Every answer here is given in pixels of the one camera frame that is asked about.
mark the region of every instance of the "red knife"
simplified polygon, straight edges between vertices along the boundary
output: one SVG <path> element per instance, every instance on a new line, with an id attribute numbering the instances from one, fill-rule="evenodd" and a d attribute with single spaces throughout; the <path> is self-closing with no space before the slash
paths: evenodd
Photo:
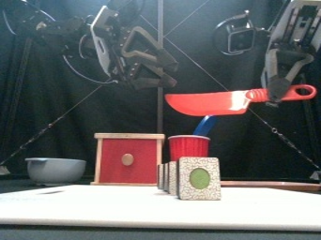
<path id="1" fill-rule="evenodd" d="M 312 99 L 316 93 L 316 88 L 310 85 L 293 85 L 282 100 Z M 205 94 L 167 94 L 166 101 L 186 115 L 231 115 L 245 113 L 251 102 L 269 101 L 269 94 L 266 88 Z"/>

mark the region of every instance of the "white table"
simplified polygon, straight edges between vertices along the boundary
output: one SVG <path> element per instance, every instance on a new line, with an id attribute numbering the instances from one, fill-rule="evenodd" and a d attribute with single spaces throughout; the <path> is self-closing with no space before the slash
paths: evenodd
<path id="1" fill-rule="evenodd" d="M 66 186 L 0 194 L 0 224 L 321 232 L 321 195 L 222 188 L 182 201 L 156 187 Z"/>

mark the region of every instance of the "black backdrop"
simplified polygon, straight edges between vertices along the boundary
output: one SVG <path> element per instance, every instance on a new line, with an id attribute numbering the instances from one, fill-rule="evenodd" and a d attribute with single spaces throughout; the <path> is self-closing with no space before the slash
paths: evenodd
<path id="1" fill-rule="evenodd" d="M 66 20 L 72 16 L 95 15 L 107 1 L 47 0 L 36 3 L 55 20 Z M 226 56 L 213 48 L 211 33 L 217 24 L 246 9 L 254 25 L 269 28 L 281 6 L 281 0 L 165 0 L 165 48 L 179 62 L 179 69 L 171 74 L 178 84 L 165 89 L 165 93 L 218 92 L 225 91 L 222 85 L 230 90 L 261 87 L 265 44 L 255 45 L 241 55 Z M 156 0 L 146 2 L 142 16 L 132 25 L 143 26 L 156 38 Z M 3 19 L 0 30 L 0 157 L 4 160 L 98 85 L 71 72 L 51 47 L 13 36 Z M 95 80 L 106 80 L 95 60 L 75 57 L 71 63 Z M 317 59 L 308 72 L 308 83 L 317 87 L 320 64 Z M 251 112 L 217 117 L 209 134 L 210 155 L 219 158 L 223 177 L 309 178 L 314 168 L 272 133 L 265 122 L 320 164 L 318 101 L 320 96 L 306 104 L 312 107 L 312 120 L 308 120 L 309 106 L 304 102 L 282 103 L 278 108 L 263 103 L 251 104 L 263 121 Z M 191 134 L 201 120 L 181 114 L 165 102 L 163 133 L 167 137 Z M 41 138 L 8 161 L 9 171 L 27 173 L 25 158 L 80 158 L 88 162 L 87 174 L 94 175 L 96 132 L 155 133 L 156 89 L 135 91 L 116 84 L 99 88 Z M 169 161 L 167 142 L 163 161 Z"/>

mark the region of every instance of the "red cup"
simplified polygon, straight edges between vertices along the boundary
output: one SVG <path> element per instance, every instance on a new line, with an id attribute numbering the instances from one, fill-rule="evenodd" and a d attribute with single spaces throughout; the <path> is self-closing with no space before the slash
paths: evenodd
<path id="1" fill-rule="evenodd" d="M 169 137 L 170 160 L 181 157 L 207 157 L 210 138 L 197 135 L 177 135 Z"/>

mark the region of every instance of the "wooden box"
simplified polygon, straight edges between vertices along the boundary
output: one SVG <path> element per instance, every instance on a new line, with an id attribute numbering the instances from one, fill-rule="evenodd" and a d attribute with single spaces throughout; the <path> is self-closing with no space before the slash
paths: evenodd
<path id="1" fill-rule="evenodd" d="M 163 134 L 96 133 L 94 185 L 156 185 Z"/>

